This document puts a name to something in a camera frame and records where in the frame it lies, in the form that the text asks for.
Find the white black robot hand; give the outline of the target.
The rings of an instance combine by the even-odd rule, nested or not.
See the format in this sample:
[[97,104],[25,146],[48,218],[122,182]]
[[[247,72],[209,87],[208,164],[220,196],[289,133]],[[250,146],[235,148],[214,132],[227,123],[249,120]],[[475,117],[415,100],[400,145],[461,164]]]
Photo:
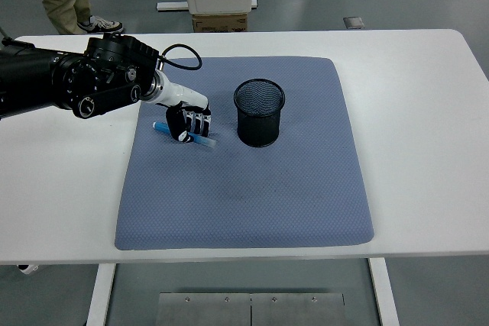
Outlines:
[[165,116],[171,137],[182,143],[193,141],[192,134],[208,137],[212,118],[208,99],[171,82],[161,71],[156,71],[154,82],[149,102],[167,109]]

